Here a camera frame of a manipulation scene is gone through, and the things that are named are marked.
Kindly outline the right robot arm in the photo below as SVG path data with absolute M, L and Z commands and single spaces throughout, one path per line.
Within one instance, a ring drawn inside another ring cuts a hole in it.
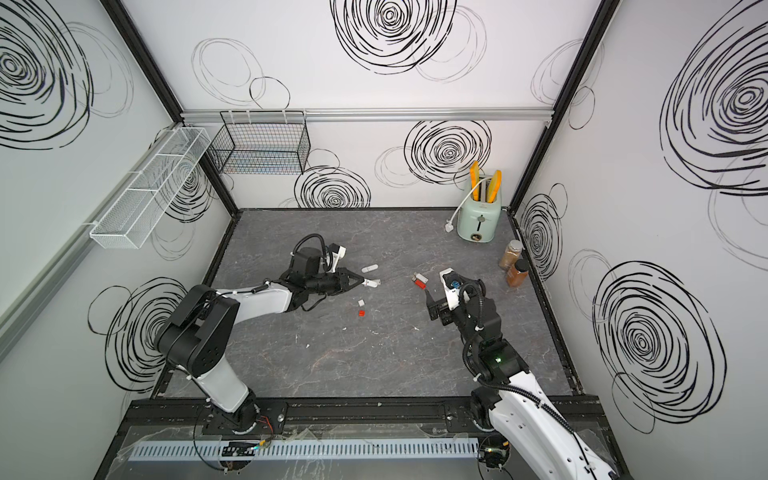
M 426 292 L 426 307 L 432 320 L 453 324 L 460 333 L 462 362 L 478 384 L 472 392 L 476 425 L 503 437 L 539 479 L 618 479 L 504 338 L 501 317 L 482 282 L 452 279 L 444 291 L 442 299 Z

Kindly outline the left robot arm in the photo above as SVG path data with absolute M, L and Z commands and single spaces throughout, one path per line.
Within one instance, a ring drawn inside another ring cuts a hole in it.
M 259 423 L 260 409 L 226 359 L 234 326 L 270 314 L 308 312 L 305 303 L 312 295 L 324 300 L 361 285 L 376 288 L 378 281 L 339 265 L 345 254 L 343 246 L 312 233 L 297 242 L 289 267 L 277 279 L 230 290 L 196 285 L 163 322 L 154 347 L 206 394 L 234 434 L 247 434 Z

